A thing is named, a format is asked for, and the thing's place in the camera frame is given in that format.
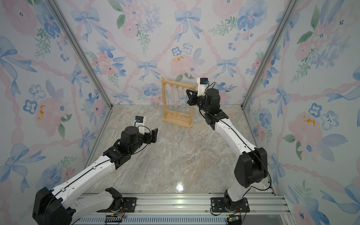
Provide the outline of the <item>wooden jewelry display stand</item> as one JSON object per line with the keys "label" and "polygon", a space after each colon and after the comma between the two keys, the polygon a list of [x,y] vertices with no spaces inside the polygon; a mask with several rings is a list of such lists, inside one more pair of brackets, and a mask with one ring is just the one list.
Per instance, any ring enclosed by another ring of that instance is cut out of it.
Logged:
{"label": "wooden jewelry display stand", "polygon": [[187,104],[186,90],[195,90],[195,85],[161,78],[163,117],[162,121],[186,128],[193,127],[194,108]]}

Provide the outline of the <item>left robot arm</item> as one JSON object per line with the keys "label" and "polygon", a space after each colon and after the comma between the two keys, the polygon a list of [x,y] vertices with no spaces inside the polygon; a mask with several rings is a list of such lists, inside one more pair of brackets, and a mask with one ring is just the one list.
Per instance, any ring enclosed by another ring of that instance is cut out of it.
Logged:
{"label": "left robot arm", "polygon": [[42,188],[36,193],[32,217],[39,225],[72,225],[97,211],[123,212],[122,194],[113,187],[94,196],[80,199],[85,190],[101,178],[120,168],[133,155],[157,141],[158,129],[141,133],[141,126],[129,126],[120,139],[90,166],[68,181],[52,189]]}

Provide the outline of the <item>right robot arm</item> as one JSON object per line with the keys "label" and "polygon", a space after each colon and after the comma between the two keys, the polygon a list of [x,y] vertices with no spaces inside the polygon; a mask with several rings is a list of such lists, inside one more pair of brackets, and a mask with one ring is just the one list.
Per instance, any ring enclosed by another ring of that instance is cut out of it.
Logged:
{"label": "right robot arm", "polygon": [[206,123],[220,134],[234,151],[237,163],[234,169],[236,181],[224,193],[225,208],[232,212],[247,203],[245,195],[256,183],[269,177],[267,152],[257,148],[238,131],[227,114],[220,108],[219,91],[214,88],[205,90],[203,95],[197,91],[186,90],[190,106],[197,106]]}

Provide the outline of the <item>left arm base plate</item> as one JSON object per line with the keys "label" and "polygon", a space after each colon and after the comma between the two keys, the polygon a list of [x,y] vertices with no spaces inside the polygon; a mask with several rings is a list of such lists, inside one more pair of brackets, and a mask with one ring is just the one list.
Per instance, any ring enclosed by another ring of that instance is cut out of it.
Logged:
{"label": "left arm base plate", "polygon": [[99,210],[99,213],[134,213],[137,204],[136,197],[123,197],[121,200],[115,200],[115,203],[112,203],[109,208],[104,210]]}

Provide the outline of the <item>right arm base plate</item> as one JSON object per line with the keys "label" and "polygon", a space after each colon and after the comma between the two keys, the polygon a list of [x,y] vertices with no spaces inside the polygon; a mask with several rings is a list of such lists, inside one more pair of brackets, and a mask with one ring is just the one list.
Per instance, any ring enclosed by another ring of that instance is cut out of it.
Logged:
{"label": "right arm base plate", "polygon": [[250,212],[247,198],[243,198],[237,202],[233,202],[228,197],[212,197],[211,198],[211,211],[213,213],[220,212]]}

